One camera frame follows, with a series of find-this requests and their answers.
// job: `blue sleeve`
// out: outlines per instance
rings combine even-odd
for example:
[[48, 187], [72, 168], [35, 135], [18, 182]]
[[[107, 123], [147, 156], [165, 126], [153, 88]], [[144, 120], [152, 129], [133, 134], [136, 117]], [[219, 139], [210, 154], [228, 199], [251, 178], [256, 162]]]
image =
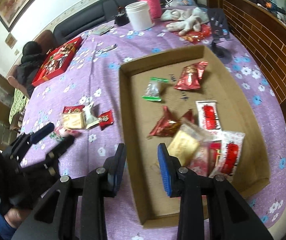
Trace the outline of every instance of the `blue sleeve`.
[[16, 229], [12, 228], [5, 220], [5, 218], [0, 214], [0, 236], [4, 240], [10, 240], [14, 235]]

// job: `green fabric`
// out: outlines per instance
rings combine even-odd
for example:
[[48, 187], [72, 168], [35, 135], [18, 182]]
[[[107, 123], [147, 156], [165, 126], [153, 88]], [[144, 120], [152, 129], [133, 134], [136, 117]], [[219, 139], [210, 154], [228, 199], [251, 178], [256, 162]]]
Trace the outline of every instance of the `green fabric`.
[[16, 113], [23, 111], [26, 101], [27, 97], [20, 90], [15, 88], [14, 102], [9, 112], [9, 123], [12, 122], [12, 118]]

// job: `table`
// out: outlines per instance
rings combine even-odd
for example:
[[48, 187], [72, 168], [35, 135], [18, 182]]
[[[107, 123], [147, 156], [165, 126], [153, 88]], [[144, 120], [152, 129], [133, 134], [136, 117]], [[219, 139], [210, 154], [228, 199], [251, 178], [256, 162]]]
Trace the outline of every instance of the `table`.
[[[153, 28], [141, 32], [132, 31], [128, 24], [115, 27], [103, 36], [92, 35], [89, 31], [80, 36], [84, 38], [83, 44], [67, 71], [35, 88], [22, 124], [25, 133], [36, 131], [48, 122], [59, 125], [64, 106], [89, 104], [92, 100], [99, 105], [96, 114], [113, 110], [113, 125], [104, 131], [99, 127], [82, 131], [82, 136], [60, 159], [61, 175], [72, 178], [85, 176], [101, 166], [122, 142], [118, 89], [120, 64], [151, 53], [191, 45], [166, 31], [163, 23], [158, 21]], [[269, 228], [286, 206], [286, 125], [278, 101], [259, 67], [237, 38], [233, 35], [231, 38], [232, 41], [220, 44], [233, 56], [233, 61], [225, 66], [241, 87], [257, 118], [271, 170], [271, 183], [247, 201]], [[101, 55], [95, 53], [115, 43], [118, 44], [116, 49]], [[210, 44], [211, 39], [202, 43]], [[22, 166], [43, 160], [55, 144], [56, 141], [49, 137], [41, 140], [27, 153]], [[118, 195], [114, 199], [105, 199], [105, 216], [109, 240], [176, 239], [177, 228], [143, 230], [138, 224], [126, 167]]]

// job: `wood paneling with grid lines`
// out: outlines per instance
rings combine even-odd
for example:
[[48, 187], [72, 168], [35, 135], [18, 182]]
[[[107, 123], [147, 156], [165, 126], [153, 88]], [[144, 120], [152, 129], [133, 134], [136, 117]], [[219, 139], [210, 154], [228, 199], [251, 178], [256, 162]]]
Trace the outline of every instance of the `wood paneling with grid lines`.
[[231, 32], [269, 81], [286, 120], [286, 26], [248, 0], [222, 0]]

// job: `white bucket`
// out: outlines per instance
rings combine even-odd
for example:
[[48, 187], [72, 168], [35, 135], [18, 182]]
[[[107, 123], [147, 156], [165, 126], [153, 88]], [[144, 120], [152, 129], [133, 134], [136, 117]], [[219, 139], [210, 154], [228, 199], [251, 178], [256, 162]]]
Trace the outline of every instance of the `white bucket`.
[[125, 11], [134, 31], [144, 31], [154, 25], [146, 1], [131, 3], [125, 6]]

